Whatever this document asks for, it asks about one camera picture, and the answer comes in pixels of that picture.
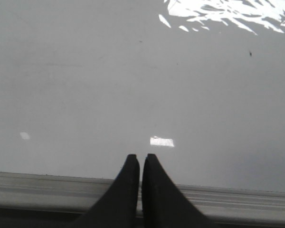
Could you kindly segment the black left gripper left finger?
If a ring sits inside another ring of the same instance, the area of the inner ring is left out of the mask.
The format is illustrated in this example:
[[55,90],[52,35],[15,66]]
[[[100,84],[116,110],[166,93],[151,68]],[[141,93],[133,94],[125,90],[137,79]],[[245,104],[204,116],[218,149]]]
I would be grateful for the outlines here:
[[74,228],[132,228],[136,216],[140,166],[135,154],[125,163],[105,194],[72,223]]

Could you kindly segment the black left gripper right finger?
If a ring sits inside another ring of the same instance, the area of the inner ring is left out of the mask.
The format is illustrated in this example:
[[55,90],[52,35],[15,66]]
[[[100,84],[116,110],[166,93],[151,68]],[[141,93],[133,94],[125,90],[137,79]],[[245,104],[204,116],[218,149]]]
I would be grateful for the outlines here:
[[148,154],[142,176],[142,211],[146,228],[214,228],[175,186],[155,154]]

